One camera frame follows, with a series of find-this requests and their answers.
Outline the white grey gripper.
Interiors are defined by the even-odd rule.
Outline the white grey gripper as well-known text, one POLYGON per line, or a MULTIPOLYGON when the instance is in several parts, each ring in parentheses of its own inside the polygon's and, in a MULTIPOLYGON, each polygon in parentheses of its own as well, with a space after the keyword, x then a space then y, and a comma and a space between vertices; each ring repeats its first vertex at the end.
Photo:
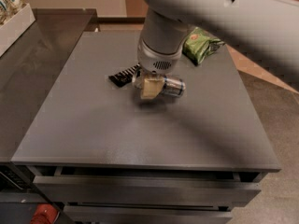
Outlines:
POLYGON ((182 47, 172 54, 163 54, 151 49, 142 38, 137 45, 137 60, 143 70, 150 73, 142 77, 141 98, 151 100, 158 96, 164 87, 164 77, 158 74, 171 73, 181 57, 182 47))

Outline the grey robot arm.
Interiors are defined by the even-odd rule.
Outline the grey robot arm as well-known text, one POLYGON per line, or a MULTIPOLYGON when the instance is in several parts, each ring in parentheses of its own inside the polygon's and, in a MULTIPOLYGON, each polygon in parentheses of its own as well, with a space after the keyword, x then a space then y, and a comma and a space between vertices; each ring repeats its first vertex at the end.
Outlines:
POLYGON ((137 56, 141 97, 154 99, 193 26, 216 36, 294 89, 299 87, 299 3, 294 0, 144 0, 137 56))

